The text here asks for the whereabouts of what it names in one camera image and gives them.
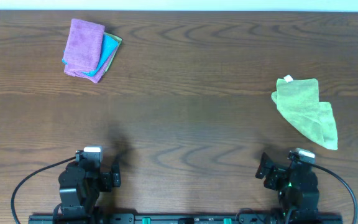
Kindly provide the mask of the light green microfiber cloth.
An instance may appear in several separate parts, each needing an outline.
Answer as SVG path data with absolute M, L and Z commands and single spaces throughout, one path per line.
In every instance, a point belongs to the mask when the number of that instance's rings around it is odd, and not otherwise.
M 319 100 L 317 79 L 279 78 L 271 99 L 279 113 L 310 141 L 329 150 L 338 149 L 333 109 L 331 103 Z

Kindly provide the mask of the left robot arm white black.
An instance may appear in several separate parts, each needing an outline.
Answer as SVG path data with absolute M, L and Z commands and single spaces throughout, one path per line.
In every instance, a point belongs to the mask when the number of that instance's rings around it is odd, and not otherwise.
M 95 214 L 100 193 L 121 186 L 119 163 L 113 162 L 110 171 L 102 172 L 96 161 L 71 162 L 58 181 L 63 218 L 89 220 Z

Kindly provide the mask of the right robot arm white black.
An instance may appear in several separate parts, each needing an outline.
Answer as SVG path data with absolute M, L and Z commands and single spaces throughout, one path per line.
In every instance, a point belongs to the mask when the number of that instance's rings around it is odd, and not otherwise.
M 288 167 L 274 163 L 263 153 L 255 177 L 264 187 L 278 192 L 280 208 L 271 210 L 265 223 L 312 223 L 318 219 L 318 179 L 312 171 L 315 155 L 296 148 L 289 152 Z

